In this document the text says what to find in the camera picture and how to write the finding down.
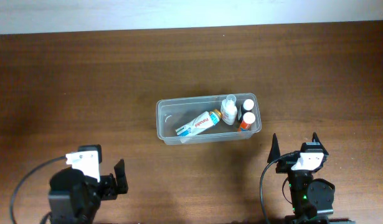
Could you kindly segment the orange glue stick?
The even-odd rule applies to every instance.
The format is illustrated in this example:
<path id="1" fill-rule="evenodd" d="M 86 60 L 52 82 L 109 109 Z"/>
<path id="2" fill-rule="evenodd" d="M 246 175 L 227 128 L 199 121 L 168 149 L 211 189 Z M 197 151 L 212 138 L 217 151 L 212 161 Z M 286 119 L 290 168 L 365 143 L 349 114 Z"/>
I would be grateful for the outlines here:
<path id="1" fill-rule="evenodd" d="M 238 132 L 248 131 L 251 125 L 255 122 L 255 120 L 256 120 L 256 117 L 252 112 L 246 112 L 242 116 L 242 121 L 237 131 Z"/>

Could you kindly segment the dark bottle white cap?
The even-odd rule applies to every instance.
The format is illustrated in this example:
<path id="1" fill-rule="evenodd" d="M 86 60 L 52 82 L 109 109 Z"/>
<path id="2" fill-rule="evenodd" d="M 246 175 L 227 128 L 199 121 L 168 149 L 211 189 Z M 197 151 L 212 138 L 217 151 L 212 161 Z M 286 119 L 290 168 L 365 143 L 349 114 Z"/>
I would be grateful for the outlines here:
<path id="1" fill-rule="evenodd" d="M 255 103 L 251 99 L 245 100 L 240 107 L 238 108 L 238 113 L 237 113 L 237 120 L 238 122 L 242 122 L 242 117 L 245 113 L 251 112 Z"/>

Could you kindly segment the white pump bottle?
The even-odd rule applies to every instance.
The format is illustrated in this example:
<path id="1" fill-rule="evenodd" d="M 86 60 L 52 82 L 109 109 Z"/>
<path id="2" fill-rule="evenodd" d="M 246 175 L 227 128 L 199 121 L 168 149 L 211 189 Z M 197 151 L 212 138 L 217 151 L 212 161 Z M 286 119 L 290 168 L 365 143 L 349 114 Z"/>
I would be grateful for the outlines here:
<path id="1" fill-rule="evenodd" d="M 222 120 L 228 125 L 233 125 L 237 116 L 237 107 L 235 105 L 237 99 L 235 95 L 227 95 L 222 100 L 220 112 L 222 114 Z"/>

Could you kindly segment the gold lid small jar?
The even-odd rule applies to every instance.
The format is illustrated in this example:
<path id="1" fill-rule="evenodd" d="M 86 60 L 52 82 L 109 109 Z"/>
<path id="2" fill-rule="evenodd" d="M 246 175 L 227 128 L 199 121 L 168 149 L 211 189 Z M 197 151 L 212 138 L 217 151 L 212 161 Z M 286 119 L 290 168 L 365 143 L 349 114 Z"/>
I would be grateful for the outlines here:
<path id="1" fill-rule="evenodd" d="M 222 119 L 222 113 L 217 109 L 210 111 L 209 116 L 214 124 L 217 124 Z"/>

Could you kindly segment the white Panadol box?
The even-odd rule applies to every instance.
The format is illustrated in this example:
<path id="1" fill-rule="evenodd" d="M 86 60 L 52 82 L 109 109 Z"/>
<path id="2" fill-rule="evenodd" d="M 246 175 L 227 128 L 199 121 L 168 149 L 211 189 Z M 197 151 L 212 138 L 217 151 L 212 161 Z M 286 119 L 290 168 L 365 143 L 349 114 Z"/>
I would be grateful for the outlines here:
<path id="1" fill-rule="evenodd" d="M 192 121 L 176 129 L 177 136 L 195 136 L 215 126 L 209 116 L 210 111 L 205 111 Z"/>

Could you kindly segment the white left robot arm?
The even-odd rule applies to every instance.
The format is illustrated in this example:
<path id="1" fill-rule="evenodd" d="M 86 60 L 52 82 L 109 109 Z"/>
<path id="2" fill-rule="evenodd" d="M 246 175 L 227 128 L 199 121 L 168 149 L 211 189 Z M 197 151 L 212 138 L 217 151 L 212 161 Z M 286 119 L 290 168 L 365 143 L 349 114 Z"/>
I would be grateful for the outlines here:
<path id="1" fill-rule="evenodd" d="M 56 173 L 50 180 L 50 211 L 40 222 L 92 223 L 102 201 L 116 200 L 117 196 L 128 193 L 123 159 L 114 166 L 114 171 L 114 174 L 102 175 L 99 182 L 71 167 Z"/>

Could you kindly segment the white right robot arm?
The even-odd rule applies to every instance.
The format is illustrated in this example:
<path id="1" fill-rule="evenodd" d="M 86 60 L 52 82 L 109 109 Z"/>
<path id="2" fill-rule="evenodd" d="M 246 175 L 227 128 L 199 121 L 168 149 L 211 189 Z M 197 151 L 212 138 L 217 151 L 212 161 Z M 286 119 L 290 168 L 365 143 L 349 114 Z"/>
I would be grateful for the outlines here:
<path id="1" fill-rule="evenodd" d="M 323 168 L 329 153 L 316 133 L 310 142 L 304 142 L 298 151 L 281 154 L 278 138 L 274 134 L 267 159 L 268 165 L 260 177 L 260 204 L 265 220 L 268 221 L 263 200 L 263 178 L 272 165 L 277 174 L 286 174 L 284 184 L 289 185 L 293 215 L 284 218 L 290 224 L 340 224 L 354 223 L 348 218 L 330 219 L 334 213 L 335 185 L 324 179 L 315 179 L 313 174 Z"/>

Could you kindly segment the clear plastic container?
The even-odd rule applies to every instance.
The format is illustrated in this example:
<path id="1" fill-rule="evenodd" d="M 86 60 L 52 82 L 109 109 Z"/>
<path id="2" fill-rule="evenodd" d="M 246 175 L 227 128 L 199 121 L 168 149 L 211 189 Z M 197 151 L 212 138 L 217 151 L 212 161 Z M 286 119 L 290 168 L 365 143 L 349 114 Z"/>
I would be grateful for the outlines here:
<path id="1" fill-rule="evenodd" d="M 253 93 L 236 93 L 236 106 L 240 106 L 245 100 L 254 101 L 252 113 L 256 121 L 246 132 L 238 132 L 239 125 L 232 126 L 223 121 L 196 136 L 180 137 L 175 130 L 190 122 L 205 111 L 220 109 L 225 95 L 196 96 L 188 98 L 175 98 L 160 100 L 156 104 L 156 127 L 158 138 L 167 145 L 197 144 L 217 141 L 236 141 L 249 139 L 253 134 L 261 131 L 262 121 L 260 117 L 257 97 Z"/>

